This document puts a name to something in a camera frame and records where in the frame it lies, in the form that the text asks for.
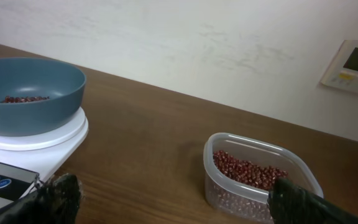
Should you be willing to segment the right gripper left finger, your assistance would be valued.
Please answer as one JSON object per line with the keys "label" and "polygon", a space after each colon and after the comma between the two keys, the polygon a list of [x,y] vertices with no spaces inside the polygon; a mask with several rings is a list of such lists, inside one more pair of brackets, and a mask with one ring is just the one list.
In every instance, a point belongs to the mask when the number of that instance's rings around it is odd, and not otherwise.
{"label": "right gripper left finger", "polygon": [[82,199],[80,180],[64,174],[0,208],[0,224],[74,224]]}

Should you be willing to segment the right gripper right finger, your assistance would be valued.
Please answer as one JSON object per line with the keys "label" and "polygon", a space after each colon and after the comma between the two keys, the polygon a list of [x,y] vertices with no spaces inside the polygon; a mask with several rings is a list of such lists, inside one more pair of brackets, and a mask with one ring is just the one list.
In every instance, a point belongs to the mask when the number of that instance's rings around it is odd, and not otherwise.
{"label": "right gripper right finger", "polygon": [[357,216],[282,177],[267,204],[274,224],[358,224]]}

